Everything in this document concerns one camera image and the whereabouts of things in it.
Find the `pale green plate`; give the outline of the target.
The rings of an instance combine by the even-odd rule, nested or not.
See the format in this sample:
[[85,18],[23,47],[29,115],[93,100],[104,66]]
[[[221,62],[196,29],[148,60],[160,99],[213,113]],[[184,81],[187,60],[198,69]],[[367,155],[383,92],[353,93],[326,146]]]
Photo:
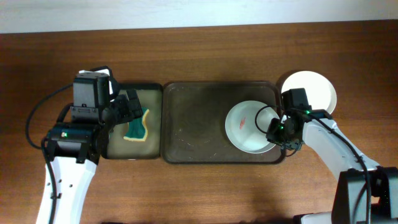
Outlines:
[[[243,101],[228,112],[224,124],[226,135],[239,150],[261,154],[275,147],[255,123],[257,112],[265,106],[267,105],[260,101]],[[279,118],[278,114],[271,107],[264,108],[257,116],[257,125],[266,132],[273,118]]]

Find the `white plate bottom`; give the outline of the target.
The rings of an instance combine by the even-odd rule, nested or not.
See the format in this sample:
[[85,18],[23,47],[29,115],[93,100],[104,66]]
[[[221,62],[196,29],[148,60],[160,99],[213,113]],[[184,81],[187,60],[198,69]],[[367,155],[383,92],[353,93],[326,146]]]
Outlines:
[[329,114],[336,108],[337,95],[332,83],[323,75],[312,71],[299,71],[287,77],[281,87],[281,92],[290,89],[304,88],[308,103],[314,110],[324,109]]

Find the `green yellow sponge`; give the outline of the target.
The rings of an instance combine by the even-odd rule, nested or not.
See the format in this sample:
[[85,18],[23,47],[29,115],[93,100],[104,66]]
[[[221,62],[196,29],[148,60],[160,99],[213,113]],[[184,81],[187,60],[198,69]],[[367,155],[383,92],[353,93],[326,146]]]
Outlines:
[[123,136],[124,140],[133,142],[144,142],[148,136],[148,129],[146,125],[146,118],[149,114],[148,108],[142,109],[143,115],[140,118],[134,119],[128,123],[128,129]]

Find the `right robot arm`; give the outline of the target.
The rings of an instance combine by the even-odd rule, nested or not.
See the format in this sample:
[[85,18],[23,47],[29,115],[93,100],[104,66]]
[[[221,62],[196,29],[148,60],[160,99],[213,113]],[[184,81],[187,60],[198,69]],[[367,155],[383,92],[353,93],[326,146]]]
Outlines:
[[397,168],[383,167],[363,154],[326,110],[313,110],[303,88],[282,94],[285,121],[272,119],[269,142],[283,152],[312,148],[337,178],[330,212],[293,217],[294,223],[397,223]]

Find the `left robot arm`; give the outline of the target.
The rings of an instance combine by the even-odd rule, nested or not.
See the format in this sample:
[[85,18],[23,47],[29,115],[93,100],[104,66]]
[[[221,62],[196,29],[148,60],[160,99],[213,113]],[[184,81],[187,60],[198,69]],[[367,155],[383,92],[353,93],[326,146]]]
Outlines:
[[72,83],[73,101],[41,140],[45,187],[37,223],[79,223],[90,182],[109,135],[118,124],[143,116],[135,90],[120,94],[107,66],[82,70]]

